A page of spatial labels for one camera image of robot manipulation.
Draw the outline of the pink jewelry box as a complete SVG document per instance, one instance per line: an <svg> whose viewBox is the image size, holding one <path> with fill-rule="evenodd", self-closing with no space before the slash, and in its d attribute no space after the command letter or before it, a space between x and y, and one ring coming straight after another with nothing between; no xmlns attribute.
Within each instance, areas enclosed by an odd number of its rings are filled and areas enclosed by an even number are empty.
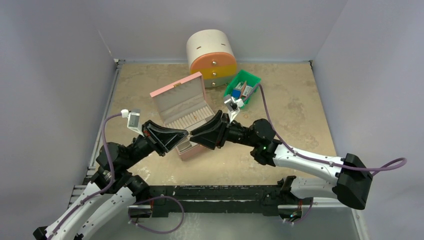
<svg viewBox="0 0 424 240"><path fill-rule="evenodd" d="M151 92L150 97L167 128L190 132L215 115L207 100L204 79L200 72L163 86Z"/></svg>

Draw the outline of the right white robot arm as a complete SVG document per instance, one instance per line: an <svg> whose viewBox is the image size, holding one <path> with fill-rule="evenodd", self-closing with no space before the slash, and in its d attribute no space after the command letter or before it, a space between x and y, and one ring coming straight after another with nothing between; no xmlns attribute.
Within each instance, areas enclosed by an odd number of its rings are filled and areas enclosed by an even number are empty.
<svg viewBox="0 0 424 240"><path fill-rule="evenodd" d="M221 148L225 142L252 147L250 155L261 165L298 170L316 177L295 177L284 184L280 196L288 204L305 198L333 198L347 207L364 210L373 176L360 158L348 153L331 157L285 146L275 138L276 131L267 119L255 120L246 127L230 120L219 110L215 116L191 131L190 141L208 149Z"/></svg>

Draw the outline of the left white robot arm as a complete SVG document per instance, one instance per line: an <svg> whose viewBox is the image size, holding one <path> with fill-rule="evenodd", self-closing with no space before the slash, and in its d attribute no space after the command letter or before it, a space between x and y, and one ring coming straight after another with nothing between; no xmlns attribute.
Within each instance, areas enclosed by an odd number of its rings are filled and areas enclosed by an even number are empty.
<svg viewBox="0 0 424 240"><path fill-rule="evenodd" d="M133 204L151 206L157 200L146 181L128 169L152 153L165 156L189 133L131 118L127 128L138 136L127 146L105 142L96 159L99 167L83 192L57 220L38 227L35 239L87 240L122 209Z"/></svg>

